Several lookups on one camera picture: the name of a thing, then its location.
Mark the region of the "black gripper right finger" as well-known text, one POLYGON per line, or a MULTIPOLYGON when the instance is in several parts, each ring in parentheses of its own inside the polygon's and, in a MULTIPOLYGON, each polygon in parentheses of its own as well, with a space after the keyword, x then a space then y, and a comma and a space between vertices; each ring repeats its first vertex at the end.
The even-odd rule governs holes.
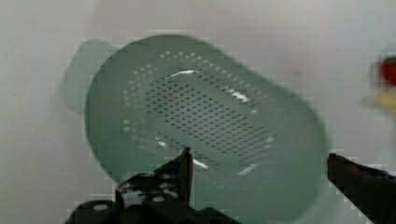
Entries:
POLYGON ((327 177, 374 224, 395 224, 394 175, 330 153, 327 177))

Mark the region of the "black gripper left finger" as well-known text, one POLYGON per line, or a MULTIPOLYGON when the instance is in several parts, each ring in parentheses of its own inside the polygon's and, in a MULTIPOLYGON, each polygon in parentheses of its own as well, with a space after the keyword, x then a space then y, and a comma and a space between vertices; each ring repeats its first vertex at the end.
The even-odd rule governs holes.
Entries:
POLYGON ((115 191, 121 207, 140 205, 149 195, 170 195, 189 203, 193 177, 191 149, 184 147, 174 159, 151 173, 140 173, 120 183, 115 191))

